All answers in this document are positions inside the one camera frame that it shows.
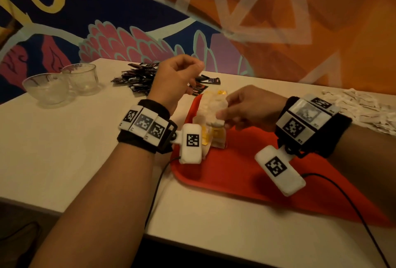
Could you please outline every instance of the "tabletop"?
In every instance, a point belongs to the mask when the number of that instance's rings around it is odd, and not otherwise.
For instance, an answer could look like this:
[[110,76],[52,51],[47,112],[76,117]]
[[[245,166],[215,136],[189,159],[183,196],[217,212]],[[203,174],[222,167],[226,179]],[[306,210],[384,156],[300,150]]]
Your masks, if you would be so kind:
[[[28,94],[0,106],[0,198],[62,213],[116,146],[117,126],[136,97],[110,83],[128,62],[98,59],[102,90],[77,96],[62,107],[43,108]],[[326,87],[205,72],[232,92],[253,84],[283,96],[320,96]],[[396,96],[373,94],[396,105]],[[172,116],[181,126],[193,96],[185,95]],[[157,154],[152,185],[170,154]],[[272,207],[211,192],[165,173],[147,235],[177,244],[277,267],[383,267],[364,227],[342,219]],[[396,229],[370,229],[396,266]]]

